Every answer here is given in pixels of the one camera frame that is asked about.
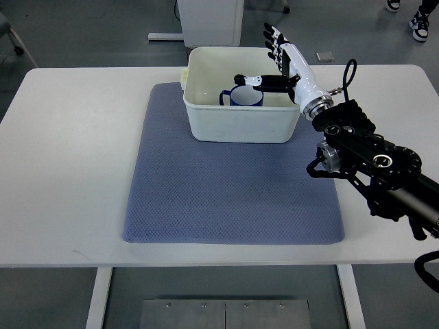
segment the black and white shoe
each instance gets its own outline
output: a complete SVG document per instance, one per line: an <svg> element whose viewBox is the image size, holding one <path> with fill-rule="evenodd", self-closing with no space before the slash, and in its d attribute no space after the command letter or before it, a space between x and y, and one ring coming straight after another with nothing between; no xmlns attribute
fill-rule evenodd
<svg viewBox="0 0 439 329"><path fill-rule="evenodd" d="M385 2L385 8L389 12L397 12L399 9L399 0L387 0Z"/></svg>
<svg viewBox="0 0 439 329"><path fill-rule="evenodd" d="M428 15L423 15L418 10L409 22L409 26L413 30L413 38L420 42L427 41L429 25Z"/></svg>

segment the white table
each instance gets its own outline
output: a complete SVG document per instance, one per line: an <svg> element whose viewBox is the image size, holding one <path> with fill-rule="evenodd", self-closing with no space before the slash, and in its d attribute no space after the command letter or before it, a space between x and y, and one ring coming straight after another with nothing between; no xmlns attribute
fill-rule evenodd
<svg viewBox="0 0 439 329"><path fill-rule="evenodd" d="M323 88L341 85L344 66L312 69ZM181 70L26 75L0 125L1 267L99 267L97 279L105 280L95 289L105 291L112 267L407 263L439 248L433 238L415 241L406 219L371 217L345 181L336 187L346 237L334 245L126 243L121 233L149 94L155 84L180 81ZM439 96L422 69L359 66L349 95L377 133L415 150L423 173L439 181ZM339 269L353 279L350 266Z"/></svg>

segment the metal plate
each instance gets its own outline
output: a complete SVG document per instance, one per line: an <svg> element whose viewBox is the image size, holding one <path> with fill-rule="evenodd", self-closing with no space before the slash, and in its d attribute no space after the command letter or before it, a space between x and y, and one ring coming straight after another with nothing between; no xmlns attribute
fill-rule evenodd
<svg viewBox="0 0 439 329"><path fill-rule="evenodd" d="M140 329L224 329L223 300L144 300Z"/></svg>
<svg viewBox="0 0 439 329"><path fill-rule="evenodd" d="M311 329L306 300L144 300L140 329Z"/></svg>
<svg viewBox="0 0 439 329"><path fill-rule="evenodd" d="M319 62L333 62L335 60L334 56L330 51L323 51L321 53L316 53Z"/></svg>

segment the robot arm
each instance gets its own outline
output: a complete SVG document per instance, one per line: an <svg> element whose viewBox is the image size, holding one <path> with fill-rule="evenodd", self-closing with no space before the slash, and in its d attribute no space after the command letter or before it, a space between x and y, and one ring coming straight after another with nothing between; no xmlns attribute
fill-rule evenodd
<svg viewBox="0 0 439 329"><path fill-rule="evenodd" d="M238 85L251 85L267 92L288 93L300 105L303 116L325 139L317 145L317 157L307 171L314 178L347 179L367 200L372 215L398 221L407 215L414 237L426 239L423 230L439 238L439 184L421 174L422 161L416 152L396 146L375 134L375 125L347 86L326 91L316 84L314 74L296 46L275 27L265 24L268 56L282 75L235 76ZM346 80L348 67L344 73ZM332 95L345 92L345 102L333 106ZM325 171L315 168L322 164ZM357 172L370 178L366 186Z"/></svg>

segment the chair leg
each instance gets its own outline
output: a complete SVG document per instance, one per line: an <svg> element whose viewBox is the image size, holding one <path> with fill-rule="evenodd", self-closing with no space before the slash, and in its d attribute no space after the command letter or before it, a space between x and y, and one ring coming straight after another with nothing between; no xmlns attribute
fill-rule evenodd
<svg viewBox="0 0 439 329"><path fill-rule="evenodd" d="M289 6L288 6L288 0L282 0L283 3L283 13L284 14L289 14L289 12L291 11Z"/></svg>
<svg viewBox="0 0 439 329"><path fill-rule="evenodd" d="M36 64L34 58L30 54L30 52L27 50L27 47L23 43L23 41L20 39L20 37L15 33L13 29L11 29L8 32L9 39L11 40L12 44L14 45L14 51L17 55L23 55L24 53L27 55L27 57L30 59L32 64L37 68L38 65Z"/></svg>

